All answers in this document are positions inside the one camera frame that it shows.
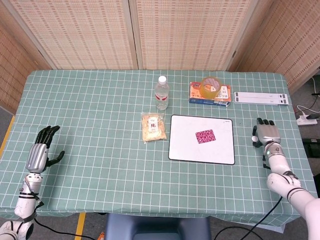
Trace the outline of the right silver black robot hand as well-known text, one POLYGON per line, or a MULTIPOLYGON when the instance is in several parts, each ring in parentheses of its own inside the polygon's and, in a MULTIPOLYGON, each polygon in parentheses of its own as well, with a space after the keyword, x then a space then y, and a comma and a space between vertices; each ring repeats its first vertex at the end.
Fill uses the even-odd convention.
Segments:
POLYGON ((252 145, 256 148, 266 146, 271 142, 281 143, 281 137, 273 120, 256 119, 256 125, 252 129, 252 145))

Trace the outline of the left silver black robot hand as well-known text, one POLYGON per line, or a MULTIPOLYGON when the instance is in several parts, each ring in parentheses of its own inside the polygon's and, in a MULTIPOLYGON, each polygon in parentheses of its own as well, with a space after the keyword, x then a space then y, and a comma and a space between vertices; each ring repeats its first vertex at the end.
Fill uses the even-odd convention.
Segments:
POLYGON ((60 129, 59 125, 47 126, 43 128, 35 139, 35 143, 31 146, 28 159, 26 161, 26 169, 30 173, 43 173, 48 167, 59 163, 65 155, 65 151, 49 160, 48 153, 55 133, 60 129))

